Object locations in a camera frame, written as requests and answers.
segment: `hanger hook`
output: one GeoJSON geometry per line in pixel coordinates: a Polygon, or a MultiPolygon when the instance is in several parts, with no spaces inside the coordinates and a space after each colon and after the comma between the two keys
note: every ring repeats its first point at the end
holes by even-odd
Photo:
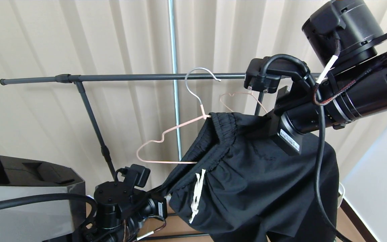
{"type": "Polygon", "coordinates": [[[187,90],[194,96],[198,99],[198,101],[200,102],[200,105],[203,104],[203,102],[201,101],[201,98],[198,97],[195,93],[193,93],[190,89],[189,89],[189,86],[187,85],[187,78],[189,77],[189,75],[195,71],[195,70],[205,70],[206,72],[210,73],[210,75],[212,75],[213,79],[215,79],[216,81],[222,81],[221,79],[218,79],[214,74],[213,72],[211,72],[211,70],[207,69],[207,68],[204,68],[204,67],[197,67],[197,68],[194,68],[192,69],[190,72],[188,72],[186,74],[186,76],[184,77],[184,83],[186,84],[186,88],[187,90]]]}

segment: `clothes hanger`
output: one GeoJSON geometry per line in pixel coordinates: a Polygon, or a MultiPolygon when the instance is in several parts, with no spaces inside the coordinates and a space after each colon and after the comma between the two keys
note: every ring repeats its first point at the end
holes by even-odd
{"type": "Polygon", "coordinates": [[[207,118],[211,118],[210,115],[206,115],[205,111],[204,111],[204,106],[203,106],[203,102],[201,101],[201,98],[198,97],[195,93],[193,93],[190,89],[189,89],[189,86],[187,85],[187,78],[189,77],[189,75],[195,71],[195,70],[205,70],[206,72],[210,73],[210,75],[212,75],[212,77],[216,80],[216,81],[221,81],[221,79],[218,79],[216,78],[216,76],[213,74],[213,72],[211,72],[209,69],[206,69],[206,68],[203,68],[203,67],[197,67],[197,68],[194,68],[192,69],[190,72],[188,72],[186,74],[186,76],[184,77],[184,83],[186,84],[186,88],[187,90],[194,96],[198,99],[198,101],[200,102],[200,108],[201,108],[201,113],[203,115],[199,116],[198,118],[194,118],[192,120],[189,120],[187,122],[184,122],[183,124],[179,124],[175,127],[172,127],[170,129],[167,129],[165,130],[163,133],[162,133],[162,139],[161,140],[149,140],[147,141],[146,143],[144,143],[143,145],[141,145],[138,150],[137,150],[137,158],[140,160],[140,161],[143,161],[143,162],[147,162],[147,163],[164,163],[164,164],[196,164],[196,162],[192,162],[192,161],[187,161],[187,162],[183,162],[183,161],[147,161],[147,160],[143,160],[142,158],[140,158],[140,156],[138,155],[138,153],[140,152],[140,150],[146,146],[147,144],[150,144],[150,143],[162,143],[164,142],[164,139],[165,139],[165,134],[173,131],[173,130],[176,130],[180,127],[183,127],[183,126],[186,126],[188,124],[191,124],[191,123],[194,123],[198,120],[201,120],[201,119],[207,119],[207,118]]]}
{"type": "Polygon", "coordinates": [[[222,101],[223,96],[224,95],[234,96],[235,94],[247,94],[247,95],[251,95],[256,100],[256,102],[261,106],[261,108],[264,109],[265,113],[267,113],[267,109],[265,109],[264,106],[262,105],[262,103],[253,95],[252,90],[251,89],[249,89],[249,90],[250,90],[249,92],[233,92],[233,93],[227,92],[227,93],[224,93],[224,94],[219,96],[219,101],[223,104],[223,106],[225,106],[227,109],[229,109],[229,111],[234,112],[234,111],[232,111],[232,109],[230,109],[228,106],[226,106],[226,104],[224,104],[224,102],[222,101]]]}

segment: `black fabric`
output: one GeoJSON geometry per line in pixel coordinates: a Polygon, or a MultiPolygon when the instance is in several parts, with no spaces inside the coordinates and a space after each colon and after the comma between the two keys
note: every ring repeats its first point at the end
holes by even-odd
{"type": "MultiPolygon", "coordinates": [[[[192,228],[215,242],[332,242],[313,194],[318,137],[304,136],[302,153],[288,156],[261,130],[266,117],[211,113],[180,164],[158,188],[171,194],[171,208],[189,224],[195,173],[206,169],[199,213],[192,228]]],[[[326,144],[321,197],[336,223],[338,167],[326,144]]]]}

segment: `baseboard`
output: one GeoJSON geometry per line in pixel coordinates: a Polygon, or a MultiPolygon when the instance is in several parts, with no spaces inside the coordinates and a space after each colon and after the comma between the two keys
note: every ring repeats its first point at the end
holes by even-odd
{"type": "Polygon", "coordinates": [[[358,214],[353,210],[350,204],[346,201],[346,199],[343,199],[340,208],[347,215],[355,228],[359,231],[365,242],[379,242],[368,229],[368,227],[364,224],[358,214]]]}

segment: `beige curtain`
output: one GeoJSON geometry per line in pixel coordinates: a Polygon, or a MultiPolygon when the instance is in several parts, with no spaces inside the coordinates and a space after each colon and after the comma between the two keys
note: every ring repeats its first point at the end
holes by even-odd
{"type": "MultiPolygon", "coordinates": [[[[325,1],[175,0],[178,71],[206,67],[244,72],[252,58],[287,53],[305,60],[312,72],[321,64],[301,32],[325,1]]],[[[387,32],[387,0],[366,0],[387,32]]],[[[387,42],[379,46],[387,50],[387,42]]],[[[7,1],[0,0],[0,78],[96,74],[172,73],[169,9],[166,0],[7,1]]],[[[242,80],[190,81],[206,112],[227,112],[220,94],[243,90],[242,80]]],[[[199,116],[198,102],[179,81],[181,122],[199,116]]],[[[281,86],[290,84],[284,80],[281,86]]],[[[135,150],[175,125],[172,81],[85,83],[116,168],[138,163],[135,150]]],[[[273,107],[275,95],[266,95],[273,107]]],[[[225,99],[236,112],[253,114],[247,96],[225,99]]],[[[202,123],[181,129],[183,153],[202,123]]],[[[387,112],[344,130],[327,130],[344,177],[387,126],[387,112]]],[[[146,147],[144,158],[178,159],[176,133],[146,147]]],[[[111,179],[80,95],[73,84],[0,85],[0,155],[72,167],[87,182],[87,193],[111,179]]],[[[172,165],[147,164],[146,189],[161,184],[172,165]]]]}

